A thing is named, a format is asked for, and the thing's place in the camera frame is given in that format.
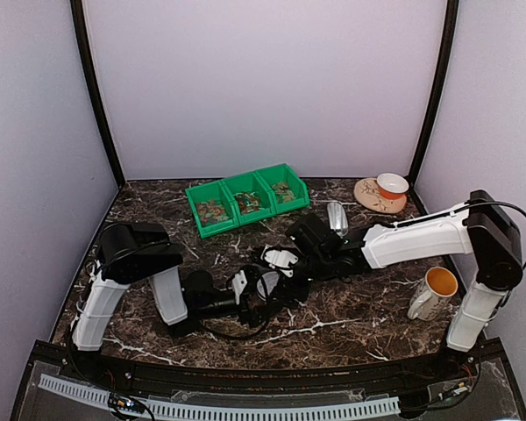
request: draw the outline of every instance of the black marble tabletop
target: black marble tabletop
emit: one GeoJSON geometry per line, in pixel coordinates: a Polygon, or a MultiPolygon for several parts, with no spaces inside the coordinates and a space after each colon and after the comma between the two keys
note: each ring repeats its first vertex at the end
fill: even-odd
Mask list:
{"type": "MultiPolygon", "coordinates": [[[[106,223],[161,223],[170,239],[184,246],[181,278],[204,268],[222,284],[250,262],[254,247],[292,246],[284,235],[287,228],[308,211],[326,220],[326,206],[331,201],[345,206],[350,227],[418,215],[411,202],[393,216],[365,209],[352,194],[354,179],[304,181],[309,189],[310,208],[208,239],[200,238],[185,195],[185,189],[206,180],[128,182],[106,223]]],[[[318,283],[300,309],[284,309],[264,332],[247,341],[218,339],[207,332],[170,337],[156,311],[149,283],[137,282],[119,303],[105,332],[102,352],[160,364],[234,369],[338,367],[434,353],[459,299],[455,297],[432,322],[411,321],[406,313],[414,288],[425,272],[443,265],[441,258],[409,261],[349,280],[318,283]]],[[[63,334],[75,315],[75,304],[87,281],[82,271],[62,310],[53,343],[63,343],[63,334]]],[[[230,334],[245,333],[245,328],[232,318],[210,321],[210,327],[230,334]]]]}

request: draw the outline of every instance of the bowl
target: bowl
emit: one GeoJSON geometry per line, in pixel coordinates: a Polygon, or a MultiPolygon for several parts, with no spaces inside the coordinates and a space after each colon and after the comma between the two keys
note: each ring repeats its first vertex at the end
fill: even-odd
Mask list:
{"type": "Polygon", "coordinates": [[[392,173],[384,173],[376,178],[378,190],[386,199],[395,200],[404,196],[409,190],[409,183],[402,176],[392,173]]]}

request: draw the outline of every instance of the round wooden plate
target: round wooden plate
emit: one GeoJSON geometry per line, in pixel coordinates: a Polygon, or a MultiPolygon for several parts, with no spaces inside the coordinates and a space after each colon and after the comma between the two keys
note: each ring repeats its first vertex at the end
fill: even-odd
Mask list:
{"type": "Polygon", "coordinates": [[[380,194],[375,178],[365,178],[354,186],[354,196],[357,202],[371,211],[394,214],[403,211],[407,204],[407,196],[389,200],[380,194]]]}

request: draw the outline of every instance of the green bin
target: green bin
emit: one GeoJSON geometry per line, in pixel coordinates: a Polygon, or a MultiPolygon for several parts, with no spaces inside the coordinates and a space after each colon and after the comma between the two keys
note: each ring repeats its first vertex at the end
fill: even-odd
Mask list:
{"type": "Polygon", "coordinates": [[[270,191],[267,184],[260,180],[254,173],[246,173],[225,178],[221,181],[232,200],[232,206],[238,215],[240,225],[257,222],[261,219],[270,218],[275,215],[274,193],[270,191]],[[243,215],[235,198],[237,193],[255,193],[259,198],[259,210],[243,215]]]}
{"type": "Polygon", "coordinates": [[[211,235],[219,234],[220,232],[229,231],[239,227],[238,214],[233,207],[233,197],[229,196],[226,188],[221,182],[209,182],[202,186],[192,187],[185,190],[191,211],[195,217],[196,226],[199,229],[202,239],[206,239],[211,235]],[[226,215],[230,219],[223,222],[218,222],[212,225],[205,225],[201,223],[201,219],[196,211],[196,204],[201,202],[209,202],[211,199],[221,203],[226,210],[226,215]]]}
{"type": "Polygon", "coordinates": [[[287,165],[280,164],[274,167],[263,168],[255,171],[255,174],[267,184],[268,189],[274,197],[274,208],[277,214],[293,211],[294,209],[309,206],[309,195],[306,184],[298,175],[287,165]],[[274,194],[273,186],[278,182],[285,182],[292,190],[295,199],[291,202],[279,203],[278,197],[274,194]]]}

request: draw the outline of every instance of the white mug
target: white mug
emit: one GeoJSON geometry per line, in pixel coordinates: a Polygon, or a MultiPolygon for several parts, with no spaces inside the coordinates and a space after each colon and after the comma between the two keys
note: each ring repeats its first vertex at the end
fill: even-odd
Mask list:
{"type": "Polygon", "coordinates": [[[430,268],[409,301],[407,317],[411,320],[434,319],[456,292],[458,292],[458,281],[450,270],[430,268]]]}

